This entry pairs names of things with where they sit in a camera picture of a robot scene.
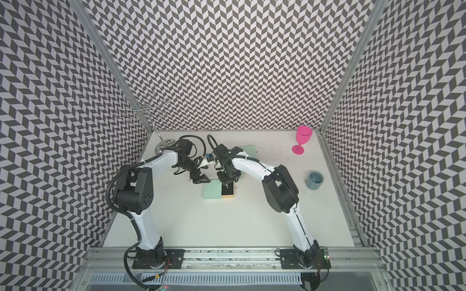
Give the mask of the silver metal jewelry stand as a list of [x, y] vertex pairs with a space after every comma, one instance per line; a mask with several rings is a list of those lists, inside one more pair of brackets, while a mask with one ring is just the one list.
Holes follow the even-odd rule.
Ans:
[[156, 133], [160, 139], [159, 143], [155, 146], [155, 154], [160, 154], [162, 150], [171, 147], [176, 140], [166, 139], [161, 135], [161, 123], [168, 119], [169, 106], [172, 105], [174, 99], [172, 97], [162, 95], [156, 91], [149, 91], [142, 99], [138, 100], [139, 108], [126, 108], [118, 109], [116, 117], [118, 119], [128, 119], [136, 122], [141, 122], [140, 117], [145, 117], [150, 130]]

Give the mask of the pink plastic goblet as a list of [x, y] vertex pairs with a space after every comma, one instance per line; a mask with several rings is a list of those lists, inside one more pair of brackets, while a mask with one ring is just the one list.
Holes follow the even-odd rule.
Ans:
[[299, 126], [296, 131], [297, 144], [292, 147], [292, 152], [296, 155], [302, 155], [305, 152], [303, 145], [312, 137], [313, 130], [308, 126]]

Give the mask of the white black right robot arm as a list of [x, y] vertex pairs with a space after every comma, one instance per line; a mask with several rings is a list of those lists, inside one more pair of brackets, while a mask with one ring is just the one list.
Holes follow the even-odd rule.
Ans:
[[213, 149], [213, 154], [220, 165], [217, 176], [223, 184], [238, 182], [242, 173], [261, 182], [267, 203], [286, 221], [299, 264], [304, 268], [317, 264], [320, 246], [302, 216], [299, 190], [288, 169], [283, 165], [264, 164], [239, 147], [227, 149], [220, 144]]

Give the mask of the mint green drawer jewelry box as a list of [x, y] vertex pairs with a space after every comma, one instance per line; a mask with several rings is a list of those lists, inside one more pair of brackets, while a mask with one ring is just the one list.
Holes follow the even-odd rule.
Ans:
[[240, 146], [240, 148], [243, 149], [243, 151], [249, 155], [250, 157], [252, 158], [256, 158], [257, 159], [257, 149], [256, 149], [256, 146], [254, 145], [242, 145]]

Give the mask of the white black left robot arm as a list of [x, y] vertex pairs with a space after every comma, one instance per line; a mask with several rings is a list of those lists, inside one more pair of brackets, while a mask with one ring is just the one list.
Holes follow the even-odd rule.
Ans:
[[106, 192], [106, 202], [115, 212], [127, 216], [137, 234], [135, 246], [129, 248], [134, 252], [134, 269], [159, 269], [168, 266], [169, 255], [163, 246], [163, 239], [156, 231], [154, 219], [149, 208], [154, 201], [154, 177], [167, 169], [177, 168], [177, 175], [188, 172], [194, 184], [210, 183], [211, 180], [201, 169], [215, 160], [213, 154], [207, 153], [205, 142], [200, 156], [192, 157], [194, 144], [189, 138], [200, 141], [194, 135], [184, 135], [172, 145], [161, 147], [155, 156], [133, 166], [124, 165], [110, 182]]

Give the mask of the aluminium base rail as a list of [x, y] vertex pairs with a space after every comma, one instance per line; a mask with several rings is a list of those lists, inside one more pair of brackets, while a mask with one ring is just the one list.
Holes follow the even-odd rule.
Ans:
[[[81, 272], [125, 271], [124, 247], [91, 248], [79, 268]], [[187, 272], [281, 272], [302, 270], [293, 249], [282, 247], [168, 247], [169, 270]], [[373, 247], [321, 247], [308, 270], [315, 272], [385, 272], [379, 252]]]

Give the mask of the teal round dish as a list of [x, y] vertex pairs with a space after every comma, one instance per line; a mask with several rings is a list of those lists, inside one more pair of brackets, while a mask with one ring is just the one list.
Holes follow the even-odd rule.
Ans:
[[319, 189], [323, 182], [324, 176], [318, 171], [311, 171], [305, 180], [307, 188], [311, 190]]

